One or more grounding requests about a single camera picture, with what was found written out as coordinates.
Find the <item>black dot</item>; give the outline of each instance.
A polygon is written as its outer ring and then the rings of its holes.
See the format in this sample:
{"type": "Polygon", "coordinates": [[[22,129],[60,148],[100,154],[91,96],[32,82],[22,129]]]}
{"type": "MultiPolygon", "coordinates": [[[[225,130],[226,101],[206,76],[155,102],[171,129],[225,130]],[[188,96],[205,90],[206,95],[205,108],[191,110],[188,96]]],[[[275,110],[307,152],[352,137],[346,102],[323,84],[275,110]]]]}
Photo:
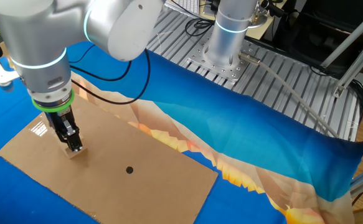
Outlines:
{"type": "Polygon", "coordinates": [[[134,169],[133,169],[132,167],[127,167],[127,168],[126,168],[126,172],[127,172],[128,174],[132,174],[132,173],[133,173],[133,171],[134,171],[134,169]]]}

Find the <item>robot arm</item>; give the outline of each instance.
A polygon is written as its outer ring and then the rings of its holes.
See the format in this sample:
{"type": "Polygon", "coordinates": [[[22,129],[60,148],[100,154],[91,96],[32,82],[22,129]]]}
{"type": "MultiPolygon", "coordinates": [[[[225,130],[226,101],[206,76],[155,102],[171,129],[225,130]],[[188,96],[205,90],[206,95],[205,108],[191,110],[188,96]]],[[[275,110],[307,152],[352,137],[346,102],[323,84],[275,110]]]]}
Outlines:
{"type": "Polygon", "coordinates": [[[72,151],[82,143],[70,104],[72,82],[66,47],[89,40],[129,61],[148,44],[164,0],[0,0],[0,32],[16,73],[0,65],[0,87],[19,77],[34,105],[46,113],[72,151]]]}

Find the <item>blue surface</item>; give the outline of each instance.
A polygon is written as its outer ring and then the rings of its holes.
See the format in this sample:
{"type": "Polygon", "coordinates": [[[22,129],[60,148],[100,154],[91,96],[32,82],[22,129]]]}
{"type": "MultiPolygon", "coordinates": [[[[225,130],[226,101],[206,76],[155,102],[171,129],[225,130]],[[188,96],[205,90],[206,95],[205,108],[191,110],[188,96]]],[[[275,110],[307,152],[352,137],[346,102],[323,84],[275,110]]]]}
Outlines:
{"type": "MultiPolygon", "coordinates": [[[[1,60],[8,67],[6,60],[1,60]]],[[[0,89],[0,148],[31,122],[40,112],[20,81],[14,91],[0,89]]],[[[201,164],[212,167],[202,154],[186,152],[201,164]]],[[[30,179],[0,158],[0,224],[5,223],[96,223],[64,199],[30,179]]],[[[196,223],[286,223],[265,194],[217,179],[196,223]]]]}
{"type": "MultiPolygon", "coordinates": [[[[90,46],[88,42],[71,46],[69,59],[79,59],[90,46]]],[[[330,202],[349,190],[363,155],[363,142],[324,136],[157,54],[151,52],[150,57],[152,74],[143,99],[155,102],[217,152],[311,184],[330,202]]],[[[94,47],[77,66],[114,78],[123,73],[127,63],[94,47]]],[[[147,70],[146,56],[141,54],[121,81],[84,77],[102,90],[133,98],[143,88],[147,70]]]]}

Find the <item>gray cable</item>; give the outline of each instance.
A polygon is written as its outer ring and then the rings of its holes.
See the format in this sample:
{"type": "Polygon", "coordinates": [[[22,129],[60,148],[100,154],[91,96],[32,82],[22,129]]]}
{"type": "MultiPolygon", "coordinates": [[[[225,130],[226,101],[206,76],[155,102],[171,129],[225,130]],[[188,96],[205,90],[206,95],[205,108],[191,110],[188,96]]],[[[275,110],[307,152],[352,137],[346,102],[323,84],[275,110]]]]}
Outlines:
{"type": "Polygon", "coordinates": [[[299,96],[297,92],[295,92],[292,87],[290,87],[277,73],[275,73],[272,69],[270,69],[267,65],[265,65],[263,62],[258,62],[258,64],[265,68],[265,70],[268,71],[268,73],[272,74],[274,78],[276,78],[278,81],[282,83],[283,86],[285,86],[290,93],[292,93],[293,96],[295,96],[299,102],[335,137],[340,138],[339,135],[299,96]]]}

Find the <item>green ring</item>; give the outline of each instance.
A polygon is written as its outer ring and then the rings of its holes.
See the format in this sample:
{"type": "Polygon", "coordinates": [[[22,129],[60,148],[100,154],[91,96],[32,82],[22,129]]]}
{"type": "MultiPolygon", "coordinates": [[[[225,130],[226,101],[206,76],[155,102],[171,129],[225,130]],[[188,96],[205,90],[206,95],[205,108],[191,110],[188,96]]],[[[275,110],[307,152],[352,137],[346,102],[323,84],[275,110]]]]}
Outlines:
{"type": "Polygon", "coordinates": [[[46,112],[46,113],[57,113],[57,112],[59,112],[59,111],[63,111],[63,110],[66,110],[69,106],[70,106],[70,104],[73,102],[73,100],[75,99],[75,93],[73,92],[73,90],[71,90],[71,95],[70,95],[70,99],[69,99],[69,101],[66,103],[66,104],[64,104],[64,105],[62,105],[62,106],[58,106],[58,107],[56,107],[56,108],[46,108],[46,107],[43,107],[43,106],[40,106],[40,105],[38,105],[35,101],[34,101],[34,99],[32,98],[32,103],[33,103],[33,105],[38,109],[38,110],[41,110],[41,111],[43,111],[43,112],[46,112]]]}

